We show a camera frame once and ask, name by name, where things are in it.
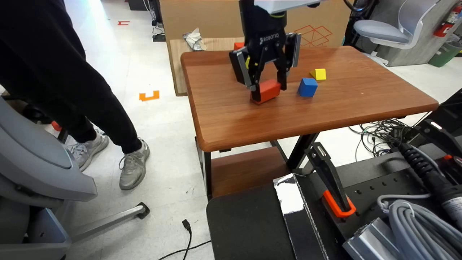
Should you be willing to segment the crumpled plastic wrap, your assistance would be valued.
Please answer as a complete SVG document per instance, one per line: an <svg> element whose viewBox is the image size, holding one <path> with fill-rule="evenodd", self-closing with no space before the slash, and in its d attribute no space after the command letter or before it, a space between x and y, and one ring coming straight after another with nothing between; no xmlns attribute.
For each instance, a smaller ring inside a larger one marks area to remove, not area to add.
<svg viewBox="0 0 462 260"><path fill-rule="evenodd" d="M206 51L207 46L203 43L200 29L196 28L193 31L183 34L183 39L192 51Z"/></svg>

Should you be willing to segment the green bin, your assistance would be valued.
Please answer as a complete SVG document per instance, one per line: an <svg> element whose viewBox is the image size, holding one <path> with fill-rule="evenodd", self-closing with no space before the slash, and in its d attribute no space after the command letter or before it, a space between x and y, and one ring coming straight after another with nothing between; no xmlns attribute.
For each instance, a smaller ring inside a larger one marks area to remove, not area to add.
<svg viewBox="0 0 462 260"><path fill-rule="evenodd" d="M429 60L428 64L440 68L453 59L460 51L462 51L462 43L456 41L445 42Z"/></svg>

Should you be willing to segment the person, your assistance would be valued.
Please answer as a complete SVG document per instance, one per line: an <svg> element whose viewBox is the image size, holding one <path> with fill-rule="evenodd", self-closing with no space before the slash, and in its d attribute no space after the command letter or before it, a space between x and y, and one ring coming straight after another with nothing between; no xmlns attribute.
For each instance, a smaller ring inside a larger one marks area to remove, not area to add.
<svg viewBox="0 0 462 260"><path fill-rule="evenodd" d="M87 62L64 0L0 0L0 85L68 131L80 170L112 140L124 153L120 188L143 181L149 147Z"/></svg>

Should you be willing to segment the light wooden board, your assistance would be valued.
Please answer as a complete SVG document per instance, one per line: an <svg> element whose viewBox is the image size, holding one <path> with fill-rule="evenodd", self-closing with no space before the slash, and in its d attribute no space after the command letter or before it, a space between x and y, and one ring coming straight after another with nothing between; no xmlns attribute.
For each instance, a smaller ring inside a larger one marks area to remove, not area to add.
<svg viewBox="0 0 462 260"><path fill-rule="evenodd" d="M243 42L243 37L237 38L203 38L202 43L206 47L206 51L230 51L234 47L234 43ZM185 40L174 39L167 41L167 49L169 51L170 65L172 78L176 96L187 96L186 80L183 68L180 62L180 56L185 52L192 52L190 46Z"/></svg>

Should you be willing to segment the silver metal block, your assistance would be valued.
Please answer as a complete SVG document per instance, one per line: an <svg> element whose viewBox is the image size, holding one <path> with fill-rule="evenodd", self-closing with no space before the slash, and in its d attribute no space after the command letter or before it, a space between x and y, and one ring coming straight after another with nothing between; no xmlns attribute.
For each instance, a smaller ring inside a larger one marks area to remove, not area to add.
<svg viewBox="0 0 462 260"><path fill-rule="evenodd" d="M380 218L361 227L342 247L353 260L400 260L395 236Z"/></svg>

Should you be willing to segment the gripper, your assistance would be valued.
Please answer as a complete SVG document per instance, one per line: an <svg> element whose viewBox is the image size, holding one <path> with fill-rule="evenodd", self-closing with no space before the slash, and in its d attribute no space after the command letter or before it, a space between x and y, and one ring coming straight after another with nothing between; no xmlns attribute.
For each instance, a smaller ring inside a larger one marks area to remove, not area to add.
<svg viewBox="0 0 462 260"><path fill-rule="evenodd" d="M298 66L301 34L284 31L288 7L281 1L239 0L239 8L244 47L231 51L230 61L236 80L251 91L251 100L263 103L260 77L265 62L273 61L280 90L287 90L290 69Z"/></svg>

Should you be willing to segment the red fire extinguisher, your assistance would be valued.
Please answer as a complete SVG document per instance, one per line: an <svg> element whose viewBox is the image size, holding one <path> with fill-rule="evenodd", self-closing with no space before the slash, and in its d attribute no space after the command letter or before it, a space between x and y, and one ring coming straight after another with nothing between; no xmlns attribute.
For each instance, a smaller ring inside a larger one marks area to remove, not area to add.
<svg viewBox="0 0 462 260"><path fill-rule="evenodd" d="M439 25L433 35L439 38L444 38L449 30L457 23L461 17L462 1L459 1L449 12L447 18Z"/></svg>

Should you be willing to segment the cardboard box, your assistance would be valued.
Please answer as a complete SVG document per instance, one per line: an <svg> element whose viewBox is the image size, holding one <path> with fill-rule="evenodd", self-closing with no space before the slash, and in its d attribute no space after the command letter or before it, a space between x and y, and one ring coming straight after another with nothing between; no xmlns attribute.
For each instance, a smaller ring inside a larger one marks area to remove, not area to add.
<svg viewBox="0 0 462 260"><path fill-rule="evenodd" d="M243 37L238 0L160 0L167 40L199 29L203 38ZM300 33L302 47L337 47L343 43L350 9L343 0L327 0L318 7L287 12L286 33Z"/></svg>

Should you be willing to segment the grey office chair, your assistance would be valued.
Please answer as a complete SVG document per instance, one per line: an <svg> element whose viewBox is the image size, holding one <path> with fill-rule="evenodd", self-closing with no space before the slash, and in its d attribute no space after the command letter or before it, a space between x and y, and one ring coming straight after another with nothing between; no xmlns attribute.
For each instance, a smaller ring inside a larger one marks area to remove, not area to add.
<svg viewBox="0 0 462 260"><path fill-rule="evenodd" d="M94 179L64 145L0 97L0 260L65 260L72 244L149 215L139 203L66 231L55 212L97 195Z"/></svg>
<svg viewBox="0 0 462 260"><path fill-rule="evenodd" d="M448 37L434 32L461 0L379 0L370 19L354 23L366 55L384 66L427 64Z"/></svg>

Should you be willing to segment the blue block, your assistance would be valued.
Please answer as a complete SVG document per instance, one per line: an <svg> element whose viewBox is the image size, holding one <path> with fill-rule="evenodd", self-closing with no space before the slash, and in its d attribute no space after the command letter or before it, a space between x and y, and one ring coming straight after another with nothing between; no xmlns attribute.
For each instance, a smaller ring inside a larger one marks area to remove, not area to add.
<svg viewBox="0 0 462 260"><path fill-rule="evenodd" d="M302 97L313 97L318 88L318 82L314 78L302 78L300 80L298 94Z"/></svg>

